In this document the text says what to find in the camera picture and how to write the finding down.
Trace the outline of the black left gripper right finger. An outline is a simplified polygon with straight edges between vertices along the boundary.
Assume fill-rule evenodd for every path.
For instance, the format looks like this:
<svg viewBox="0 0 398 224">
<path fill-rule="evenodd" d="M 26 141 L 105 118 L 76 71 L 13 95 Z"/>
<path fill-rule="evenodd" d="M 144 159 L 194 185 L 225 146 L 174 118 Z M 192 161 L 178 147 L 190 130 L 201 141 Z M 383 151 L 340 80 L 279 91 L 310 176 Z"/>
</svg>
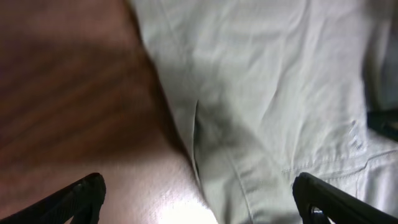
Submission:
<svg viewBox="0 0 398 224">
<path fill-rule="evenodd" d="M 302 172 L 295 178 L 293 196 L 303 224 L 397 223 L 388 215 L 336 187 Z"/>
</svg>

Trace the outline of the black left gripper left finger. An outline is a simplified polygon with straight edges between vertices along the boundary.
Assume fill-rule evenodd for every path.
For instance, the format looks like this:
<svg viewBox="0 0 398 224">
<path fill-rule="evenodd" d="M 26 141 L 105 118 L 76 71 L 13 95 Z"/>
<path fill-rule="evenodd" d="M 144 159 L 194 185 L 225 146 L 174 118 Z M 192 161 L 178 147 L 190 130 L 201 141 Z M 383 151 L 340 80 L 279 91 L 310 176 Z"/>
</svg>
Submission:
<svg viewBox="0 0 398 224">
<path fill-rule="evenodd" d="M 99 173 L 64 187 L 35 204 L 1 219 L 1 224 L 97 224 L 106 195 L 106 184 Z"/>
</svg>

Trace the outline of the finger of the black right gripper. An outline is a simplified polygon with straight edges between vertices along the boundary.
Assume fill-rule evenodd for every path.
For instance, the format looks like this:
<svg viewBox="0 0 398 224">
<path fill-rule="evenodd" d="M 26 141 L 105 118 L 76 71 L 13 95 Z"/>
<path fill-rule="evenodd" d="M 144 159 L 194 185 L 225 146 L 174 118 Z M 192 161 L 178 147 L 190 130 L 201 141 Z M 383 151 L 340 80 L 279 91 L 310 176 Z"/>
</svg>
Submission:
<svg viewBox="0 0 398 224">
<path fill-rule="evenodd" d="M 397 109 L 368 112 L 367 125 L 378 134 L 397 141 Z"/>
</svg>

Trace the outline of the khaki green shorts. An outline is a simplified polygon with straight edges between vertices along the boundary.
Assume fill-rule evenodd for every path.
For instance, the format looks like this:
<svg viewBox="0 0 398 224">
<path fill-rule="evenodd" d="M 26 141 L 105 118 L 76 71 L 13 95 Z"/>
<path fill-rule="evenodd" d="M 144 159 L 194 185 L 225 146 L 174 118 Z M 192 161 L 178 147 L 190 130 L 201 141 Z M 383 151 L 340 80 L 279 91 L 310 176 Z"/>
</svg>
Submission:
<svg viewBox="0 0 398 224">
<path fill-rule="evenodd" d="M 300 223 L 301 172 L 397 215 L 397 143 L 366 124 L 396 1 L 132 6 L 218 223 Z"/>
</svg>

